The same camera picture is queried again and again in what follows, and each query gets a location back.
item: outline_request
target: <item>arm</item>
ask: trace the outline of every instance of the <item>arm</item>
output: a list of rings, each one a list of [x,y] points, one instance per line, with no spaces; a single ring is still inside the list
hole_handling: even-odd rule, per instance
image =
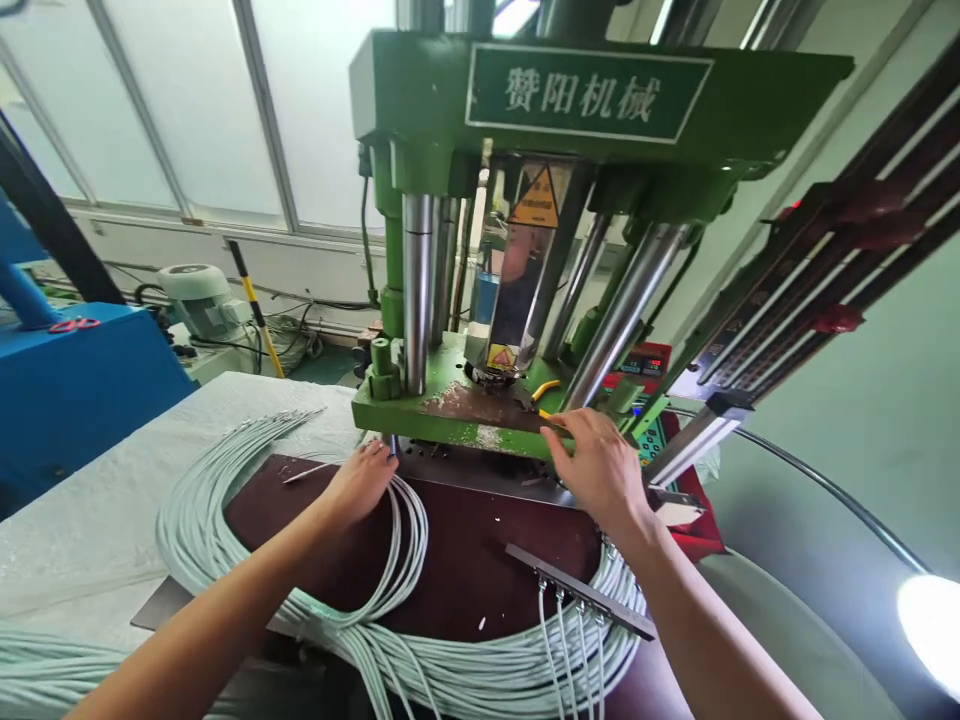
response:
[[[541,432],[564,483],[633,570],[660,642],[697,718],[820,715],[697,572],[647,505],[636,450],[593,410],[554,415],[576,441]]]
[[[180,610],[68,717],[203,717],[316,548],[376,506],[397,469],[389,452],[379,441],[357,450],[319,498]]]

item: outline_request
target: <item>hand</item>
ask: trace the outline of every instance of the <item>hand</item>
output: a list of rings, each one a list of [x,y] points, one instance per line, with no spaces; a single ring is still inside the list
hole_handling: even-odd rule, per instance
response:
[[[379,439],[361,446],[347,458],[318,499],[332,522],[347,528],[377,506],[400,461]]]
[[[647,504],[637,451],[610,418],[583,408],[557,413],[550,421],[569,430],[576,442],[576,452],[570,457],[553,428],[540,428],[557,473],[605,532],[624,521],[646,522],[656,517]]]

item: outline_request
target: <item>cable bundle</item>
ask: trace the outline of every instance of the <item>cable bundle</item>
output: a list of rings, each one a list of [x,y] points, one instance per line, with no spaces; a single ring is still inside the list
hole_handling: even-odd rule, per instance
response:
[[[177,482],[157,518],[157,544],[174,578],[197,594],[249,555],[226,524],[223,509],[241,486],[241,470],[267,445],[317,412],[284,412],[246,422],[197,458]],[[322,453],[314,457],[339,463]],[[574,604],[540,627],[483,643],[457,643],[401,635],[375,623],[402,603],[420,576],[428,524],[416,493],[394,476],[389,486],[393,536],[387,566],[376,591],[359,610],[337,611],[295,590],[277,613],[302,636],[354,665],[376,715],[391,717],[387,689],[412,717],[410,702],[439,717],[544,718],[586,711],[593,716],[603,697],[622,679],[639,638],[607,623],[588,623]],[[400,557],[401,516],[410,538]],[[590,584],[643,612],[644,601],[623,558],[607,547]],[[541,617],[543,588],[540,594]]]
[[[0,718],[62,718],[125,659],[126,654],[117,650],[0,625]],[[292,673],[263,664],[243,672],[248,683],[257,683],[257,676],[264,673],[270,675],[267,687],[282,682],[272,694],[224,691],[207,713],[209,720],[278,718],[281,715],[276,709],[281,699],[293,696],[293,706],[316,700]],[[282,717],[292,715],[284,713]]]

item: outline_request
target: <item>warning label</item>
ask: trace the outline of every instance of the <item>warning label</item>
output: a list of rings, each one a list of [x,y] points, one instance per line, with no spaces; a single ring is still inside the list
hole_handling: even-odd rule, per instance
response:
[[[487,367],[497,370],[513,371],[517,367],[517,352],[520,348],[512,345],[498,345],[490,343],[490,352],[487,353]]]
[[[553,192],[550,166],[544,165],[513,209],[510,222],[535,227],[556,228],[557,198]]]

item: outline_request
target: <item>blue machine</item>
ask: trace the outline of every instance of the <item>blue machine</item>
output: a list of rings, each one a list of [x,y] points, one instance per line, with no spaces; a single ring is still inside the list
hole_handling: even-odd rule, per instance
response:
[[[193,390],[147,310],[99,302],[51,308],[16,265],[45,256],[0,202],[0,296],[19,318],[0,325],[0,520]],[[81,317],[99,324],[49,330]]]

